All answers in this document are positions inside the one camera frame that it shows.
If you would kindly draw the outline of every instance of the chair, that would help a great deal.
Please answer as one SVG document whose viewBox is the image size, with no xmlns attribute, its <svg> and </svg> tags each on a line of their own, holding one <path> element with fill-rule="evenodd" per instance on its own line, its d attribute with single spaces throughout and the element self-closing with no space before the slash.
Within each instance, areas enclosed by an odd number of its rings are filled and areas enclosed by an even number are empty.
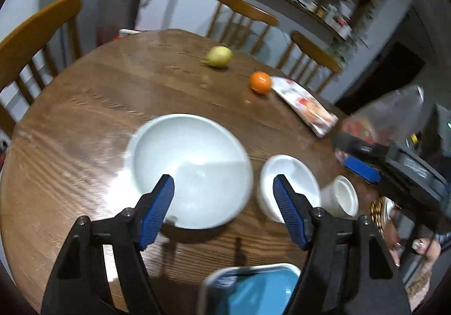
<svg viewBox="0 0 451 315">
<path fill-rule="evenodd" d="M 81 57 L 78 41 L 76 16 L 82 7 L 81 0 L 58 0 L 31 16 L 15 28 L 0 42 L 0 91 L 12 82 L 16 82 L 27 103 L 33 103 L 33 97 L 20 77 L 26 65 L 30 68 L 40 90 L 45 87 L 38 73 L 33 56 L 42 50 L 44 61 L 53 77 L 58 75 L 55 63 L 50 56 L 47 43 L 56 30 L 67 23 L 69 47 L 73 61 Z M 0 105 L 0 128 L 12 138 L 14 119 Z"/>
<path fill-rule="evenodd" d="M 213 19 L 210 24 L 210 28 L 208 29 L 207 37 L 211 37 L 213 33 L 213 27 L 215 25 L 215 22 L 219 16 L 219 11 L 222 7 L 222 5 L 226 5 L 229 7 L 233 12 L 227 21 L 227 24 L 225 26 L 224 31 L 221 34 L 220 42 L 224 43 L 224 40 L 226 39 L 227 35 L 232 29 L 232 23 L 235 18 L 235 14 L 240 14 L 241 18 L 238 21 L 238 23 L 235 26 L 235 30 L 232 33 L 232 36 L 226 42 L 225 44 L 229 47 L 232 47 L 235 45 L 236 42 L 238 42 L 236 49 L 239 49 L 243 46 L 244 42 L 247 40 L 251 33 L 251 26 L 254 21 L 261 21 L 267 24 L 265 30 L 261 33 L 260 37 L 256 40 L 254 46 L 252 47 L 250 53 L 254 54 L 257 50 L 260 49 L 260 47 L 263 45 L 263 39 L 265 38 L 266 34 L 268 33 L 271 26 L 277 26 L 279 23 L 279 19 L 271 14 L 268 14 L 267 12 L 254 7 L 253 5 L 250 5 L 249 3 L 246 3 L 242 0 L 218 0 L 218 6 L 216 8 L 216 12 L 213 16 Z M 243 28 L 243 21 L 244 18 L 247 17 L 249 19 L 249 22 L 247 23 L 246 27 L 244 28 L 244 32 L 241 37 L 238 38 L 238 35 L 240 34 L 240 30 Z"/>
<path fill-rule="evenodd" d="M 315 67 L 313 68 L 313 70 L 311 71 L 311 73 L 308 75 L 307 79 L 304 82 L 304 86 L 308 87 L 308 84 L 310 83 L 310 81 L 312 81 L 313 77 L 315 77 L 320 67 L 329 68 L 331 74 L 321 83 L 321 85 L 316 90 L 317 93 L 320 93 L 336 74 L 341 73 L 342 71 L 341 65 L 333 57 L 331 57 L 331 55 L 328 55 L 324 50 L 322 50 L 319 46 L 316 46 L 314 43 L 312 43 L 299 31 L 293 31 L 291 33 L 291 43 L 290 45 L 288 45 L 287 50 L 280 58 L 279 64 L 276 66 L 277 69 L 281 69 L 283 65 L 286 63 L 289 57 L 289 53 L 291 52 L 295 44 L 299 47 L 299 50 L 301 50 L 302 54 L 299 56 L 295 64 L 290 69 L 288 77 L 292 78 L 294 81 L 299 83 L 299 80 L 303 77 L 306 71 L 312 66 L 313 62 L 315 62 L 316 63 Z M 296 79 L 294 79 L 293 75 L 296 73 L 297 67 L 299 66 L 299 64 L 302 63 L 305 57 L 310 58 L 310 60 L 306 62 L 305 66 L 302 68 L 299 75 L 296 77 Z"/>
</svg>

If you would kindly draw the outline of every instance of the large white bowl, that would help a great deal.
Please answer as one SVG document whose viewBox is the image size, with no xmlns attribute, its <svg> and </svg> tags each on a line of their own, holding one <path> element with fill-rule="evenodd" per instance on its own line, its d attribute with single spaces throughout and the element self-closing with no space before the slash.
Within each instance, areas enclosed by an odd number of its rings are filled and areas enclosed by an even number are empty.
<svg viewBox="0 0 451 315">
<path fill-rule="evenodd" d="M 137 131 L 127 150 L 127 167 L 139 193 L 152 191 L 163 174 L 174 178 L 165 222 L 177 227 L 220 226 L 249 200 L 249 157 L 238 139 L 212 120 L 189 114 L 155 118 Z"/>
<path fill-rule="evenodd" d="M 313 207 L 321 207 L 318 182 L 308 167 L 292 156 L 277 155 L 271 157 L 263 166 L 257 194 L 258 204 L 269 218 L 284 222 L 272 190 L 274 178 L 279 174 L 284 174 L 293 190 L 304 194 Z"/>
</svg>

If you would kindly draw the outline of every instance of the wooden table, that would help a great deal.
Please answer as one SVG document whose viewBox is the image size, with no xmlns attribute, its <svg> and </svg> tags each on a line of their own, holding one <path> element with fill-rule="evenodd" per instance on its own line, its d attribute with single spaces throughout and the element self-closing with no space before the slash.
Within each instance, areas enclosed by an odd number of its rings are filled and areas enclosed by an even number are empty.
<svg viewBox="0 0 451 315">
<path fill-rule="evenodd" d="M 360 213 L 369 214 L 377 193 L 342 168 L 331 141 L 318 139 L 277 95 L 259 97 L 248 88 L 255 71 L 282 74 L 239 52 L 226 70 L 202 66 L 215 45 L 183 30 L 110 42 L 64 70 L 17 124 L 2 177 L 0 227 L 14 280 L 36 310 L 75 219 L 112 217 L 134 206 L 123 178 L 123 152 L 130 136 L 159 115 L 198 114 L 220 123 L 244 145 L 254 171 L 253 196 L 237 218 L 203 231 L 163 226 L 143 253 L 168 315 L 194 314 L 199 284 L 219 268 L 302 266 L 305 253 L 256 203 L 260 170 L 269 157 L 298 158 L 320 187 L 347 176 L 358 192 Z M 125 310 L 112 250 L 106 250 L 105 262 L 114 303 Z"/>
</svg>

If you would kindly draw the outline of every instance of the yellow object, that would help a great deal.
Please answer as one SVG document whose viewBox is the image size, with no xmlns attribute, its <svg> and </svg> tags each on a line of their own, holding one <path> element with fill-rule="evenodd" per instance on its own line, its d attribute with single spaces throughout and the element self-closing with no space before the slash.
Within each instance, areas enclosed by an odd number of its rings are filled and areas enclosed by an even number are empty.
<svg viewBox="0 0 451 315">
<path fill-rule="evenodd" d="M 205 63 L 214 68 L 224 68 L 232 59 L 233 52 L 225 46 L 215 46 L 207 54 Z"/>
</svg>

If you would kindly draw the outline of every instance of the orange fruit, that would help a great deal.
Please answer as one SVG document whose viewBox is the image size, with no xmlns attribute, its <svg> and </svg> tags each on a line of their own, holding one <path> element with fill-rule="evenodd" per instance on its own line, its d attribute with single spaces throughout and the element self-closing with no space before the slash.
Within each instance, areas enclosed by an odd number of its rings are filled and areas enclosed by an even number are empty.
<svg viewBox="0 0 451 315">
<path fill-rule="evenodd" d="M 272 80 L 269 74 L 255 72 L 249 78 L 249 85 L 254 92 L 265 95 L 271 91 Z"/>
</svg>

